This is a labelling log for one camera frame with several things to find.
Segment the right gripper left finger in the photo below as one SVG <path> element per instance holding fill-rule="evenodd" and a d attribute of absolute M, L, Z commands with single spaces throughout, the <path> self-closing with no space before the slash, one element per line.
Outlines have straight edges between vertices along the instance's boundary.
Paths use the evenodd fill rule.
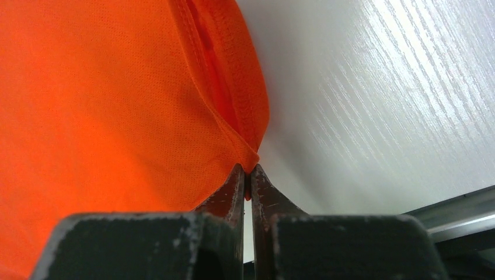
<path fill-rule="evenodd" d="M 31 279 L 242 279 L 245 172 L 190 212 L 80 213 L 53 230 Z"/>

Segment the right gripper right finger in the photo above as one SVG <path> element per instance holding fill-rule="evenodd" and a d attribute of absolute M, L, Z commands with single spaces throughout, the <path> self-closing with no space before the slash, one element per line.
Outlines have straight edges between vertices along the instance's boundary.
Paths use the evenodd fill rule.
<path fill-rule="evenodd" d="M 424 226 L 409 215 L 310 215 L 250 176 L 256 279 L 448 279 Z"/>

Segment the orange t-shirt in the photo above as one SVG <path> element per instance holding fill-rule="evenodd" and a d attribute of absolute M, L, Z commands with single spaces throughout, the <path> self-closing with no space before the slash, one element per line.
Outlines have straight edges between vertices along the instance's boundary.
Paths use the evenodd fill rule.
<path fill-rule="evenodd" d="M 268 122 L 236 1 L 2 1 L 1 278 L 68 215 L 192 210 Z"/>

